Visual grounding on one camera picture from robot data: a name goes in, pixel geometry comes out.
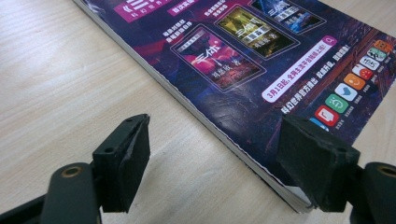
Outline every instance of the magazine cover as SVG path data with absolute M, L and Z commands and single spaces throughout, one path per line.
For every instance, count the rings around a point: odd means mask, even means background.
M 76 2 L 282 186 L 294 186 L 276 162 L 282 115 L 352 145 L 396 75 L 394 37 L 317 0 Z

